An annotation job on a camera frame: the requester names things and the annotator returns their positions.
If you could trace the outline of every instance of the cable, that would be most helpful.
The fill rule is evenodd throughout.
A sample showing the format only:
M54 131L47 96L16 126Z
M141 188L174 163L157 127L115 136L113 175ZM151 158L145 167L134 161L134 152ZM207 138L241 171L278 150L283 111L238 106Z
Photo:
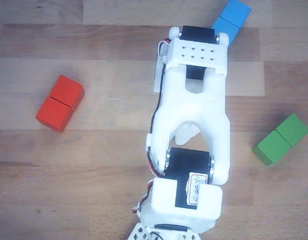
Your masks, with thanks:
M170 39L168 38L165 38L163 39L161 42L167 42L168 44L171 42ZM162 69L162 75L160 77L160 86L159 86L159 95L158 95L158 101L157 101L157 106L156 106L156 109L153 113L153 116L152 116L152 119L150 121L150 129L149 129L149 133L151 134L152 131L153 131L153 122L154 122L154 118L155 118L155 114L156 112L159 110L160 108L160 104L161 104L161 98L162 98L162 89L163 89L163 79L164 79L164 73L165 73L165 68L166 68L166 65L164 63L163 65L163 69ZM151 159L151 155L150 155L150 152L151 152L151 147L149 146L148 147L148 150L147 150L147 159L148 159L148 164L149 164L149 168L151 169L152 173L158 177L158 178L164 178L165 176L163 174L161 174L154 166L153 162L152 162L152 159ZM142 210L142 203L149 198L150 196L150 190L153 186L153 181L149 181L148 185L147 185L147 194L141 198L140 202L139 202L139 208L137 207L134 207L132 209L132 212L133 213L137 213L138 210L141 211Z
M157 102L156 109L155 109L155 111L154 111L154 113L153 113L152 119L151 119L151 121L150 121L150 129L149 129L149 133L150 133L150 134L151 134L152 131L153 131L153 122L154 122L155 114L156 114L156 112L159 110L159 107L160 107L160 104L161 104L162 88L163 88L163 78L164 78L165 68L166 68L166 65L165 65L165 63L164 63L163 69L162 69L162 75L161 75L161 77L160 77L158 102Z
M158 236L161 240L164 240L164 239L163 239L158 233L156 233L156 232L153 232L153 231L152 231L150 234L151 234L151 235L154 234L154 235Z
M171 40L169 38L164 38L163 40L161 40L159 43L158 43L158 47L157 47L157 55L162 57L161 56L161 47L163 44L167 44L169 45L171 42Z

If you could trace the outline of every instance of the blue cube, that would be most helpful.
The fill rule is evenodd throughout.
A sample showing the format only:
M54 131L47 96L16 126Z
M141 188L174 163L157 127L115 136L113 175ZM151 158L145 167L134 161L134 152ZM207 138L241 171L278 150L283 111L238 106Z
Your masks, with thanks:
M239 28L232 23L224 20L223 18L219 17L214 25L212 26L212 29L215 30L215 34L218 33L226 33L229 38L229 44L231 45L232 41L234 40L236 34L239 32Z
M229 0L220 17L235 25L239 29L248 17L251 8L237 0Z

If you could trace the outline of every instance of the wooden table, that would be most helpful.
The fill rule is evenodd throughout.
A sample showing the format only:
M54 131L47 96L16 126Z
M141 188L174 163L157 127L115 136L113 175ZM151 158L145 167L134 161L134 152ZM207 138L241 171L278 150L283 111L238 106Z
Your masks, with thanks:
M209 27L226 0L0 0L0 240L125 240L152 175L145 138L168 26ZM308 0L252 8L228 52L231 169L203 240L308 240L308 135L265 167L252 147L308 125ZM59 75L82 83L65 132L35 115ZM199 135L186 147L205 149Z

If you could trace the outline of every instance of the green cube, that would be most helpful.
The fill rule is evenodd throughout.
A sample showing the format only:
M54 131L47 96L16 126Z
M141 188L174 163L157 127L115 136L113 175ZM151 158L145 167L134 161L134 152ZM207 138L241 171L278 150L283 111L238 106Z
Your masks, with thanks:
M295 113L292 113L276 128L276 131L289 143L289 145L294 147L306 134L308 134L308 127L295 115Z
M290 149L289 143L276 130L273 130L252 151L265 165L269 166L277 163Z

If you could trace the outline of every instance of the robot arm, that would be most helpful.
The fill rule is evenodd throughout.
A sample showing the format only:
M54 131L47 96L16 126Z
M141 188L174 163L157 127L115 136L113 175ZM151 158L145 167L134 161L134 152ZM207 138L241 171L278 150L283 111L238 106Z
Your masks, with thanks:
M134 209L140 223L128 240L137 239L139 229L149 240L155 239L154 235L147 238L151 232L159 232L164 240L180 236L199 240L198 234L214 227L221 214L223 192L218 185L229 177L230 121L225 113L229 37L220 33L215 38L213 29L184 26L181 34L172 27L169 38L158 45L154 90L159 79L161 103L146 137L156 177ZM202 92L188 91L187 78L200 78ZM210 152L169 149L175 135L183 144L199 131Z

